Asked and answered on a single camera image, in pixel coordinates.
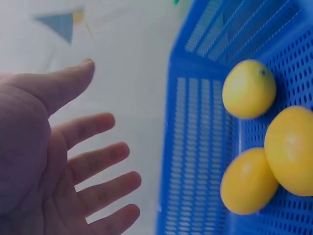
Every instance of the basket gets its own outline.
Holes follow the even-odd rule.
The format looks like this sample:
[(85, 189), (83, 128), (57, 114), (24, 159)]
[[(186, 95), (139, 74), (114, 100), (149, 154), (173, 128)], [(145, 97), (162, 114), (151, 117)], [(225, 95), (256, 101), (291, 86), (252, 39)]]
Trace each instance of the basket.
[[(280, 111), (313, 110), (311, 1), (193, 2), (170, 56), (157, 235), (313, 235), (312, 197), (279, 188), (250, 216), (229, 212), (220, 198), (229, 163), (263, 146)], [(223, 106), (222, 87), (247, 58), (271, 69), (277, 98), (263, 116), (238, 120)]]

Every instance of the lemon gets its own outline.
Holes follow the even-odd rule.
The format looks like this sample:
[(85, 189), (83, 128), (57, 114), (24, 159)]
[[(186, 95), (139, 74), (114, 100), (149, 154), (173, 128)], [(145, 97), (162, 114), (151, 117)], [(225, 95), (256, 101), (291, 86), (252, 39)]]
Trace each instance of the lemon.
[(265, 152), (273, 174), (289, 192), (313, 196), (313, 113), (284, 109), (269, 125)]
[(241, 119), (264, 114), (276, 97), (272, 72), (255, 60), (240, 62), (227, 76), (223, 87), (226, 110)]
[(233, 213), (252, 214), (262, 209), (278, 188), (263, 148), (253, 148), (229, 165), (221, 183), (221, 198)]

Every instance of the green object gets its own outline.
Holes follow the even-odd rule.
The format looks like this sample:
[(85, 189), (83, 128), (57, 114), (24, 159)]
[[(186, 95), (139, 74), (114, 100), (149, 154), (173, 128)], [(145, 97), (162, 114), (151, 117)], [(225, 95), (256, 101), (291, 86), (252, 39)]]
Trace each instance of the green object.
[(188, 12), (192, 0), (174, 0), (174, 4), (178, 6), (179, 18), (184, 19)]

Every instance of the white surface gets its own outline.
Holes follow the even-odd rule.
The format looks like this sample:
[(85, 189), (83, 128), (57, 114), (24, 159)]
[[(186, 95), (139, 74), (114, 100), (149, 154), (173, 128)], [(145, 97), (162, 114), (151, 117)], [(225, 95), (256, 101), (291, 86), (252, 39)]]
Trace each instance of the white surface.
[[(82, 5), (86, 7), (86, 21), (93, 40), (84, 27), (76, 28), (72, 46), (31, 18), (32, 15), (67, 11)], [(74, 65), (87, 56), (96, 62), (91, 86), (81, 97), (56, 113), (51, 123), (110, 111), (115, 114), (116, 127), (82, 143), (70, 155), (117, 141), (125, 141), (130, 146), (131, 155), (125, 162), (82, 183), (78, 189), (132, 170), (141, 174), (142, 187), (91, 216), (88, 221), (106, 216), (128, 203), (136, 203), (141, 209), (141, 217), (126, 234), (154, 234), (167, 63), (179, 25), (177, 10), (171, 0), (0, 2), (1, 72), (54, 71)]]

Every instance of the palm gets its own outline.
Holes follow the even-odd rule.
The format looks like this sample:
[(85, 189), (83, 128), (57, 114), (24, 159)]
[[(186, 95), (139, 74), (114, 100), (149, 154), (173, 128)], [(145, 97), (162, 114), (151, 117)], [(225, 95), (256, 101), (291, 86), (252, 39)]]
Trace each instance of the palm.
[[(24, 88), (23, 90), (28, 93), (32, 92)], [(47, 108), (47, 104), (43, 102), (44, 99), (39, 100), (45, 105), (48, 115), (60, 106), (57, 104), (57, 107), (49, 106)], [(17, 102), (21, 108), (25, 105), (25, 102)], [(29, 114), (23, 112), (21, 119), (27, 120), (28, 116), (25, 117), (25, 115), (31, 117), (29, 118), (30, 122), (21, 123), (21, 125), (25, 125), (23, 128), (30, 126), (32, 129), (38, 129), (38, 132), (34, 136), (27, 136), (32, 140), (29, 141), (30, 147), (28, 145), (28, 148), (23, 150), (23, 154), (25, 153), (32, 159), (27, 159), (23, 165), (17, 164), (16, 168), (21, 172), (26, 172), (29, 177), (26, 177), (25, 180), (25, 176), (12, 177), (12, 181), (24, 181), (17, 190), (11, 191), (11, 193), (8, 190), (9, 193), (6, 193), (8, 197), (1, 197), (5, 193), (0, 190), (0, 205), (6, 204), (6, 207), (1, 207), (4, 209), (0, 211), (2, 213), (0, 218), (1, 234), (119, 235), (128, 229), (139, 216), (139, 209), (135, 205), (128, 205), (111, 216), (91, 224), (87, 224), (86, 217), (138, 188), (141, 179), (137, 173), (131, 172), (80, 192), (75, 190), (76, 184), (125, 159), (129, 155), (128, 146), (125, 143), (118, 143), (81, 154), (67, 161), (67, 151), (73, 146), (111, 129), (114, 126), (113, 116), (99, 114), (83, 117), (50, 130), (44, 110), (38, 109)], [(38, 124), (38, 117), (42, 119), (40, 124)], [(15, 136), (15, 138), (16, 142), (27, 141), (27, 139), (23, 139), (23, 136)], [(41, 151), (41, 154), (32, 151), (32, 143), (36, 145), (41, 141), (46, 142), (46, 145), (43, 145), (45, 149)], [(27, 165), (27, 161), (31, 160), (34, 160), (34, 164)]]

